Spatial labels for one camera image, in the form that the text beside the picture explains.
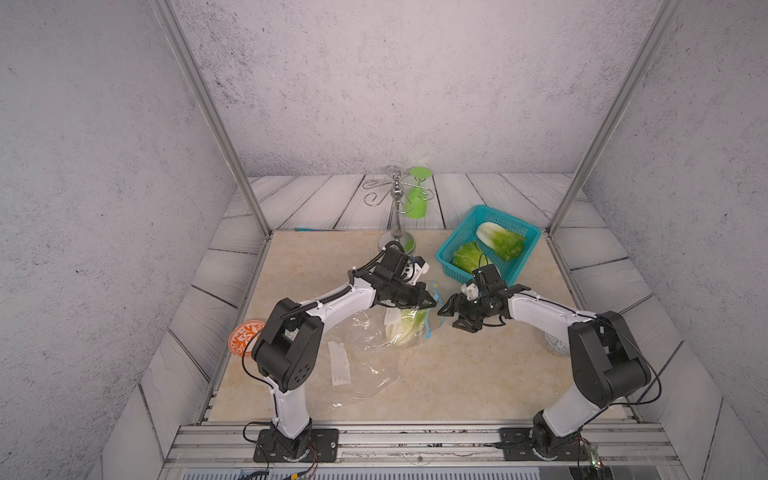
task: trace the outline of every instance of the gray wall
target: gray wall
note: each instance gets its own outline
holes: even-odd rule
[[[249,175],[571,172],[659,0],[174,0]]]
[[[586,187],[766,453],[767,26],[688,0]]]
[[[234,189],[146,0],[0,5],[0,477],[85,478]]]

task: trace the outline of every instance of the transparent plastic bag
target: transparent plastic bag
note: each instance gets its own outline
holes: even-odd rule
[[[315,369],[306,383],[310,414],[369,399],[399,378],[399,352],[388,348],[384,310],[376,306],[358,312],[323,335]],[[346,361],[339,361],[341,350],[346,354]],[[336,355],[335,365],[332,365],[332,355]],[[338,368],[345,368],[345,363],[349,371],[339,371]]]
[[[439,309],[442,300],[439,299],[437,283],[428,285],[427,290],[438,300]],[[388,338],[387,329],[394,324],[386,325],[387,310],[395,310],[389,313],[389,322],[392,322],[395,313],[398,316],[396,321],[419,322],[412,330],[412,336],[408,339],[398,336],[396,342]],[[393,347],[416,346],[429,338],[434,330],[429,324],[429,310],[436,311],[374,306],[326,331],[320,342],[315,369],[306,382],[310,415],[369,399],[399,379],[397,363],[402,349]],[[442,320],[443,317],[440,317],[440,323],[435,328],[442,325]]]
[[[440,292],[437,283],[431,283],[427,286],[427,291],[437,302],[439,310],[442,305]],[[385,334],[387,342],[390,345],[419,345],[424,339],[432,335],[434,329],[438,329],[445,322],[445,317],[441,317],[441,322],[434,329],[429,324],[429,313],[432,309],[424,310],[400,310],[388,308],[384,316]]]

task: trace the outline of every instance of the robotic arm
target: robotic arm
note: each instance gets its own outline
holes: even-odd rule
[[[478,268],[472,276],[462,293],[452,295],[438,312],[458,313],[454,327],[475,333],[483,319],[499,315],[530,323],[571,347],[574,384],[533,419],[533,450],[542,459],[557,458],[578,440],[581,427],[619,397],[650,383],[648,364],[618,313],[574,310],[524,285],[508,286],[494,265]]]
[[[315,368],[323,331],[374,305],[416,310],[436,306],[426,284],[418,282],[427,270],[421,257],[406,255],[392,241],[365,266],[350,270],[349,282],[341,287],[312,301],[285,298],[275,305],[251,353],[275,402],[272,428],[260,435],[259,450],[286,460],[306,454],[312,419],[306,410],[304,382]],[[296,335],[291,339],[286,332]]]

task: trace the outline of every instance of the paper label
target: paper label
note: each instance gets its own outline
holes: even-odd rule
[[[399,308],[388,308],[384,312],[384,325],[399,325],[402,323],[402,313]]]
[[[328,342],[328,352],[331,357],[331,383],[333,386],[352,383],[352,373],[349,371],[349,357],[343,343]]]

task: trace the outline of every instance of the green vegetable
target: green vegetable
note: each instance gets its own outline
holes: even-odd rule
[[[478,238],[488,245],[496,255],[508,262],[522,253],[525,237],[510,232],[493,222],[485,222],[478,227]]]
[[[473,270],[477,270],[481,266],[486,266],[490,263],[488,257],[484,255],[477,242],[472,241],[461,245],[456,253],[453,254],[453,262],[458,268],[464,270],[466,273],[472,273]]]
[[[402,310],[400,313],[402,322],[395,325],[387,325],[384,329],[387,340],[393,345],[402,345],[416,338],[424,325],[428,312],[429,309]]]

